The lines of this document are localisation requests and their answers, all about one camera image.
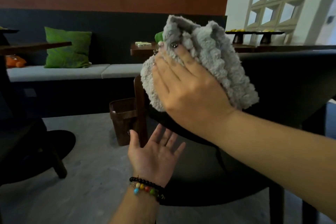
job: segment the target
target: orange object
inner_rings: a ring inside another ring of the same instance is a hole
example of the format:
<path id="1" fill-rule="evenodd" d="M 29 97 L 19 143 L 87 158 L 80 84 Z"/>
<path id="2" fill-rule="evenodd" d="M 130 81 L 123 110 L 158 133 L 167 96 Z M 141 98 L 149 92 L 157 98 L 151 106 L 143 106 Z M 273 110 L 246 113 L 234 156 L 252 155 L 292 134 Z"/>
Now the orange object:
<path id="1" fill-rule="evenodd" d="M 27 62 L 16 55 L 8 55 L 6 56 L 6 66 L 7 68 L 14 68 L 14 67 L 25 67 Z"/>

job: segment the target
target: gray floor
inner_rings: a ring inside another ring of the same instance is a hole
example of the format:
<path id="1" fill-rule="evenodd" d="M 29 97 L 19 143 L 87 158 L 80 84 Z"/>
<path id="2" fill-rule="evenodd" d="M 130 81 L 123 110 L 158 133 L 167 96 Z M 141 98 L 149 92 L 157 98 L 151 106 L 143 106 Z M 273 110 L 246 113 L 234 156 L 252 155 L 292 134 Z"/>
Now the gray floor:
<path id="1" fill-rule="evenodd" d="M 50 169 L 29 180 L 0 188 L 4 224 L 106 224 L 131 176 L 128 147 L 117 145 L 108 113 L 44 119 L 49 130 L 64 129 L 77 142 L 59 180 Z M 301 223 L 301 200 L 286 192 L 286 223 Z M 161 206 L 157 224 L 269 223 L 268 191 L 226 205 Z M 320 215 L 320 223 L 333 223 Z"/>

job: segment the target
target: dark nail polish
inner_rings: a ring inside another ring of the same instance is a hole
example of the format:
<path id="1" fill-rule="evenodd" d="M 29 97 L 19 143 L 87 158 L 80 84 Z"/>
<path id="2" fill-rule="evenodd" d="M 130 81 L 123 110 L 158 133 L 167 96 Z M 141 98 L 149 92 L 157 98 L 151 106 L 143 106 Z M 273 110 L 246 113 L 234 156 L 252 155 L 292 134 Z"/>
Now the dark nail polish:
<path id="1" fill-rule="evenodd" d="M 179 46 L 179 43 L 172 43 L 172 44 L 171 44 L 171 47 L 172 47 L 173 49 L 177 48 L 178 46 Z"/>

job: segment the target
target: trash bin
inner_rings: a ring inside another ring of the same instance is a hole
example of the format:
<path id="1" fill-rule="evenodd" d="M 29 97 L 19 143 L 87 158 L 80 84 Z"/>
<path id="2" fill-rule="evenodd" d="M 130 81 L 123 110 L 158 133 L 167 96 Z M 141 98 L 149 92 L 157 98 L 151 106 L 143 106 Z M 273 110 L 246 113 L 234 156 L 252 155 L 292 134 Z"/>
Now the trash bin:
<path id="1" fill-rule="evenodd" d="M 120 146 L 128 145 L 130 129 L 138 132 L 137 104 L 135 98 L 113 101 L 110 103 L 110 117 L 113 122 L 117 141 Z"/>

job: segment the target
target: microfiber towel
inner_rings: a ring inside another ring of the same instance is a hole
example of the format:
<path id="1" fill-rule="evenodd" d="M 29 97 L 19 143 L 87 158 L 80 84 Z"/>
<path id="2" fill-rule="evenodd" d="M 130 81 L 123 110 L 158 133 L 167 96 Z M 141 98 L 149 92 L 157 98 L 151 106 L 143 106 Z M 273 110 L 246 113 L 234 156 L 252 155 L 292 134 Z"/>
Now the microfiber towel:
<path id="1" fill-rule="evenodd" d="M 170 15 L 163 30 L 167 54 L 181 65 L 183 61 L 175 55 L 172 43 L 183 44 L 191 56 L 206 68 L 221 84 L 231 105 L 239 110 L 246 109 L 259 101 L 258 93 L 245 75 L 239 57 L 225 30 L 214 21 L 202 27 L 194 22 Z M 153 86 L 152 66 L 154 55 L 142 66 L 141 82 L 148 94 L 150 104 L 164 112 L 162 103 Z"/>

